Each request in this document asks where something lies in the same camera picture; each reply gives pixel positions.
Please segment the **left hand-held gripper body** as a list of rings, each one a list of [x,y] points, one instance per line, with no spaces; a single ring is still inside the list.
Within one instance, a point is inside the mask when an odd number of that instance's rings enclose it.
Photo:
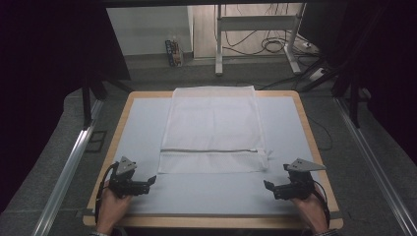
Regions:
[[[133,181],[137,164],[126,156],[122,156],[119,161],[114,163],[115,169],[110,175],[108,188],[116,194],[118,198],[123,196],[136,196],[140,189],[150,189],[148,181]]]

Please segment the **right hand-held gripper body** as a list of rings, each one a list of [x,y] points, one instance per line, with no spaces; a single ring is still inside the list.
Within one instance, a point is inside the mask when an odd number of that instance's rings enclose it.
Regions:
[[[284,200],[305,200],[316,190],[312,171],[326,170],[324,165],[297,158],[290,164],[284,164],[283,168],[289,174],[290,183],[275,186],[274,191],[280,192]]]

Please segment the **white mesh laundry bag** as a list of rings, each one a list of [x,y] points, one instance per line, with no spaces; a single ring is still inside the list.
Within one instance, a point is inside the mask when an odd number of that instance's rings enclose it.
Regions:
[[[255,89],[178,88],[160,147],[166,174],[239,173],[268,169]]]

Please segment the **person's right hand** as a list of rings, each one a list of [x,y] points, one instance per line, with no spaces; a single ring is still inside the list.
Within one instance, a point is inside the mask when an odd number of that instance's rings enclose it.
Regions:
[[[311,194],[307,199],[291,199],[297,207],[301,219],[311,229],[314,235],[328,232],[326,214],[320,199]]]

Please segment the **person's left hand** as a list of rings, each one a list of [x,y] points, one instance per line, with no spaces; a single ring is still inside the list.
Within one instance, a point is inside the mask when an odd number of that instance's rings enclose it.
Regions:
[[[111,190],[105,189],[101,196],[101,206],[95,232],[99,236],[110,236],[115,225],[126,214],[132,196],[118,198]]]

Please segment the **light blue table mat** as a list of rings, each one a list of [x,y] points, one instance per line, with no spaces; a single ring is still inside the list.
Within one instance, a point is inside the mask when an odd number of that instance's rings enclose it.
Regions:
[[[285,163],[298,158],[318,163],[313,155],[301,114],[293,98],[264,96],[258,99],[269,152],[268,169],[252,173],[161,174],[159,150],[168,116],[169,98],[136,98],[131,107],[113,160],[135,161],[133,179],[154,176],[149,193],[133,198],[130,213],[138,215],[278,215],[295,214],[290,201],[277,200],[265,188],[289,182]]]

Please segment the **black metal stand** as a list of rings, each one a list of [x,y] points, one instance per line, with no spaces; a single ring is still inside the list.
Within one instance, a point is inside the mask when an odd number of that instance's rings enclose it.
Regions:
[[[347,59],[341,65],[330,69],[326,74],[319,77],[306,86],[299,88],[299,92],[307,92],[318,87],[330,79],[335,79],[335,82],[330,90],[335,98],[341,98],[349,90],[350,96],[348,98],[348,117],[356,128],[359,128],[358,122],[358,102],[359,102],[359,83],[358,74],[355,71],[353,61]]]
[[[111,85],[127,92],[133,92],[134,90],[122,82],[112,79],[104,74],[98,74],[95,78],[84,77],[82,86],[83,95],[83,113],[84,113],[84,126],[85,131],[92,123],[92,112],[90,105],[90,94],[93,93],[94,97],[100,101],[104,101],[108,92],[104,87],[104,82],[109,82]]]

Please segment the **white power strip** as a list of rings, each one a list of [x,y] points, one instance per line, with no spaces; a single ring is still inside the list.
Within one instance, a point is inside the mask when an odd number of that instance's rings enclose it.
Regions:
[[[314,81],[316,81],[317,79],[319,79],[321,76],[323,76],[326,72],[327,72],[327,70],[326,70],[326,69],[324,69],[324,68],[319,68],[316,72],[314,72],[314,73],[310,76],[309,80],[310,80],[311,82],[314,82]]]

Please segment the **pack of bottles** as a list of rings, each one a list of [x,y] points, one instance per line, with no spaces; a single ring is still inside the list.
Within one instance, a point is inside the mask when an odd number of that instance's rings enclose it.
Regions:
[[[176,34],[170,34],[165,40],[165,50],[168,63],[171,67],[181,67],[183,65],[183,50]]]

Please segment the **black curtain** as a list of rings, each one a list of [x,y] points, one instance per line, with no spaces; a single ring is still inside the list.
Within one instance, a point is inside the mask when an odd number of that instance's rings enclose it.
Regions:
[[[369,110],[417,164],[417,0],[309,2],[299,33],[340,71],[332,93],[366,89]]]
[[[0,0],[0,213],[84,81],[129,73],[103,0]]]

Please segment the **black flat frame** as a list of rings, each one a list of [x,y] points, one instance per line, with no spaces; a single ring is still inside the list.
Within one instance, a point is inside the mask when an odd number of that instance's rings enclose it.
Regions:
[[[86,152],[87,153],[101,152],[106,135],[107,135],[106,131],[94,131],[89,138],[89,142],[86,147]]]

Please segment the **aluminium rail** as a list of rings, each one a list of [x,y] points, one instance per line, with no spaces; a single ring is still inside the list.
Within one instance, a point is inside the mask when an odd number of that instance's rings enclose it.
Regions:
[[[410,211],[406,207],[399,193],[396,191],[396,189],[389,181],[386,173],[381,167],[379,161],[377,160],[377,157],[375,156],[374,152],[369,146],[369,143],[365,139],[362,131],[359,128],[357,128],[351,120],[349,116],[349,108],[346,105],[346,102],[339,97],[335,98],[334,102],[337,105],[349,132],[353,136],[353,140],[355,141],[370,172],[376,180],[397,223],[403,231],[404,236],[417,236],[417,223],[413,219]]]
[[[59,178],[53,188],[53,191],[38,219],[37,224],[30,236],[47,236],[54,220],[58,214],[59,208],[62,205],[64,198],[68,192],[72,179],[76,173],[78,165],[81,161],[84,151],[89,142],[89,138],[97,123],[97,119],[104,102],[96,100],[90,110],[91,121],[83,128],[76,142],[68,156],[68,159],[60,173]]]

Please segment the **white metal desk frame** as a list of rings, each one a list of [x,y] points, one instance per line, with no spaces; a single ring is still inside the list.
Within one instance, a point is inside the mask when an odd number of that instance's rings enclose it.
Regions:
[[[215,52],[215,74],[223,74],[222,56],[222,34],[226,31],[243,30],[290,30],[291,34],[283,49],[289,65],[295,75],[301,74],[301,69],[294,56],[293,46],[300,27],[305,3],[302,3],[295,15],[284,16],[244,16],[244,17],[223,17],[221,6],[217,6],[216,15],[216,52]]]

